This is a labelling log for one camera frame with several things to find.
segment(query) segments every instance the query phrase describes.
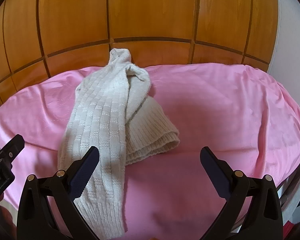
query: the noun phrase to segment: knitted fabric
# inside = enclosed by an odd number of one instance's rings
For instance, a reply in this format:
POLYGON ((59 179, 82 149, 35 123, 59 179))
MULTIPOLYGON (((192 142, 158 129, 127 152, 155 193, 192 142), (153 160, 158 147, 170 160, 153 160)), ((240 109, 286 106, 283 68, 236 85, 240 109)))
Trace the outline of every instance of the knitted fabric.
POLYGON ((107 66, 87 76, 58 152, 66 170, 91 146, 100 161, 75 205, 100 239, 124 234, 122 205, 125 165, 166 152, 179 144, 178 130, 147 95, 146 70, 131 63, 127 49, 112 49, 107 66))

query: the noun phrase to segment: pink blanket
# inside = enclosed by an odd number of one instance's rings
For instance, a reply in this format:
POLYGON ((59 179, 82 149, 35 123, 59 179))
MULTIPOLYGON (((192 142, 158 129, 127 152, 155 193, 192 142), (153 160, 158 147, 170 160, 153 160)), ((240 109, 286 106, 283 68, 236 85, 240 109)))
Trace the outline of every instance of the pink blanket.
MULTIPOLYGON (((5 198, 18 208, 26 177, 52 176, 74 105, 74 89, 98 70, 68 71, 12 96, 0 107, 0 147, 21 134, 15 181, 5 198)), ((197 240, 224 205, 200 164, 209 146, 233 170, 278 185, 300 163, 300 107, 271 76, 247 65, 147 68, 150 95, 180 131, 176 149, 128 165, 121 240, 197 240)))

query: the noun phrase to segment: blue gripper pad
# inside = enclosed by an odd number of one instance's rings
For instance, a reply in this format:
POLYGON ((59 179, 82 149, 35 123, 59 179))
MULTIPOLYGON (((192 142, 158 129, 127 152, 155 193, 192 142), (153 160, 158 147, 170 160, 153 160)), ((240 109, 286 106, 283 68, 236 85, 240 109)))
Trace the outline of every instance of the blue gripper pad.
POLYGON ((100 159, 98 148, 91 146, 81 160, 74 161, 67 169, 68 195, 71 201, 79 198, 89 182, 100 159))
POLYGON ((219 197, 228 201, 231 196, 231 167, 225 161, 218 160, 209 147, 202 148, 200 161, 219 197))

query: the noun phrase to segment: red object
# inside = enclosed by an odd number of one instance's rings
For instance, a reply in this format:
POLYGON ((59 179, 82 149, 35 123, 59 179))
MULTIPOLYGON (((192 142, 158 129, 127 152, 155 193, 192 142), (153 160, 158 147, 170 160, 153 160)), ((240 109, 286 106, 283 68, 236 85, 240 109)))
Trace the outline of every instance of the red object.
POLYGON ((287 237, 287 235, 290 233, 293 227, 294 224, 292 224, 290 221, 285 223, 285 225, 283 226, 283 239, 287 237))

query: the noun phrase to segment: wooden bed frame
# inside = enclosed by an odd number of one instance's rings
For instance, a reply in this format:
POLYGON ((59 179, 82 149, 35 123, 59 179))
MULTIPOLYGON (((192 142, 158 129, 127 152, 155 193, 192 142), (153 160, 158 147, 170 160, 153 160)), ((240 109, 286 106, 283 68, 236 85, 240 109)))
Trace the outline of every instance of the wooden bed frame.
POLYGON ((4 0, 0 105, 67 70, 128 48, 140 67, 218 62, 267 71, 277 0, 4 0))

